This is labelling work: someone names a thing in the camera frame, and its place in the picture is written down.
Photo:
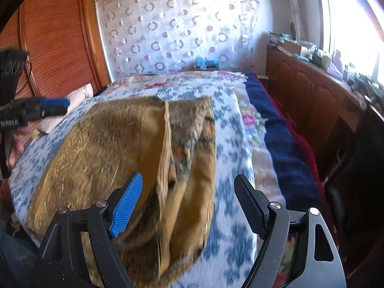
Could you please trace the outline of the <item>person's left hand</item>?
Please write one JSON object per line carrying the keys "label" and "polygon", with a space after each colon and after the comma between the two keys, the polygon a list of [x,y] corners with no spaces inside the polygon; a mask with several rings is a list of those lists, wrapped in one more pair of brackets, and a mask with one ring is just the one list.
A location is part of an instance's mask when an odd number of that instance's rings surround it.
{"label": "person's left hand", "polygon": [[22,142],[22,137],[29,135],[29,128],[26,127],[19,127],[14,133],[13,136],[13,143],[12,143],[12,149],[9,155],[9,158],[6,162],[6,165],[9,170],[12,170],[17,163],[19,157],[24,152],[25,148]]}

